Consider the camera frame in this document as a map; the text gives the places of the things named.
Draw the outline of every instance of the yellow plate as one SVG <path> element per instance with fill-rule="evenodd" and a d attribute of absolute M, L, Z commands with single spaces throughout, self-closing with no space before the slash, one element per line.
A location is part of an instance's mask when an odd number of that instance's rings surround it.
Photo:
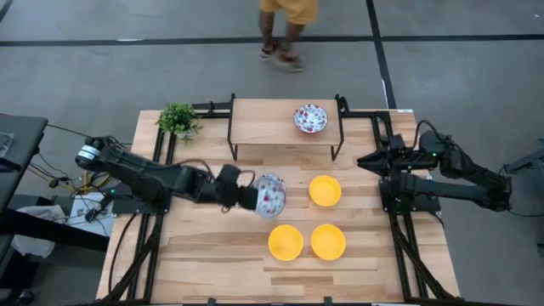
<path fill-rule="evenodd" d="M 331 207 L 340 200 L 342 187 L 340 183 L 328 175 L 320 175 L 309 184 L 309 196 L 315 204 Z"/>
<path fill-rule="evenodd" d="M 303 236 L 294 226 L 280 225 L 270 232 L 269 250 L 279 260 L 293 260 L 303 250 Z"/>
<path fill-rule="evenodd" d="M 321 259 L 337 259 L 346 250 L 346 237 L 334 225 L 320 225 L 312 233 L 312 249 Z"/>

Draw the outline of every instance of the wooden tabletop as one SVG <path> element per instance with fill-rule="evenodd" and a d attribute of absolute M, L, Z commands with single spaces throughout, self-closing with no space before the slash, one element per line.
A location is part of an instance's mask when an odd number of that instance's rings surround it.
<path fill-rule="evenodd" d="M 160 111 L 140 113 L 133 152 L 153 155 Z M 407 144 L 415 133 L 411 112 L 391 111 L 394 131 Z M 190 146 L 176 144 L 174 162 L 203 158 L 217 174 L 233 163 L 226 141 L 227 119 L 201 120 L 204 128 Z M 197 205 L 174 198 L 161 236 L 152 303 L 310 303 L 330 296 L 336 302 L 402 301 L 399 272 L 394 256 L 388 215 L 383 212 L 377 188 L 378 176 L 355 166 L 355 160 L 376 148 L 368 119 L 343 119 L 346 142 L 336 161 L 323 146 L 255 145 L 239 153 L 236 165 L 257 174 L 277 173 L 287 182 L 286 209 L 276 219 L 219 206 Z M 161 162 L 167 153 L 162 148 Z M 309 182 L 317 175 L 337 178 L 343 197 L 331 208 L 317 207 L 308 195 Z M 240 184 L 250 178 L 242 177 Z M 450 293 L 458 294 L 456 277 L 441 224 L 429 213 L 412 214 L 423 262 Z M 111 258 L 129 216 L 116 219 L 105 259 L 97 298 L 107 294 Z M 119 281 L 133 261 L 138 236 L 137 217 L 121 244 L 113 272 Z M 338 260 L 318 259 L 309 245 L 312 230 L 335 224 L 345 234 L 347 248 Z M 274 259 L 267 248 L 269 232 L 291 224 L 303 235 L 304 247 L 291 262 Z M 407 259 L 412 295 L 417 294 L 413 268 Z M 147 268 L 139 276 L 137 297 L 142 297 Z"/>
<path fill-rule="evenodd" d="M 328 123 L 323 131 L 303 133 L 293 123 L 302 105 L 323 108 Z M 235 145 L 338 145 L 340 124 L 334 99 L 235 99 L 231 142 Z"/>

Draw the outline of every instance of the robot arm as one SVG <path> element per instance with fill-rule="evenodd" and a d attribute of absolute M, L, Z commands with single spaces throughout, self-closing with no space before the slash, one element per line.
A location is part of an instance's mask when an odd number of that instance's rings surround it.
<path fill-rule="evenodd" d="M 112 137 L 87 138 L 76 156 L 79 167 L 106 172 L 131 187 L 133 195 L 154 205 L 171 194 L 195 203 L 216 203 L 231 208 L 236 203 L 255 210 L 258 191 L 238 186 L 238 167 L 224 165 L 217 178 L 211 170 L 186 165 L 184 161 L 164 166 L 127 152 Z"/>
<path fill-rule="evenodd" d="M 431 128 L 432 131 L 422 134 L 419 150 L 406 147 L 402 136 L 394 135 L 384 147 L 358 159 L 358 166 L 389 176 L 392 182 L 389 194 L 393 198 L 410 200 L 418 195 L 441 196 L 472 201 L 496 212 L 509 209 L 510 178 L 477 165 L 451 137 L 436 132 L 432 125 Z M 466 179 L 475 185 L 439 183 L 410 173 L 414 169 L 435 167 L 439 167 L 440 173 L 448 179 Z"/>

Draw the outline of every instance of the potted plant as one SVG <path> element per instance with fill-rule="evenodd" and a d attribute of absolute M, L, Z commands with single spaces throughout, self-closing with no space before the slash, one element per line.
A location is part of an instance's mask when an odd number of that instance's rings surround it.
<path fill-rule="evenodd" d="M 187 145 L 203 126 L 199 125 L 193 105 L 172 103 L 156 122 L 165 132 L 175 133 Z"/>

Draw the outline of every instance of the person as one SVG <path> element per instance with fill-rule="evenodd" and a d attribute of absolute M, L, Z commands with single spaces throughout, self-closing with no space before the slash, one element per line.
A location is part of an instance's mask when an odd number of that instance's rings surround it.
<path fill-rule="evenodd" d="M 272 37 L 275 12 L 287 12 L 286 40 L 279 44 Z M 284 71 L 303 70 L 294 48 L 304 27 L 317 18 L 318 0 L 261 0 L 259 27 L 263 34 L 262 60 L 273 60 L 273 64 Z"/>

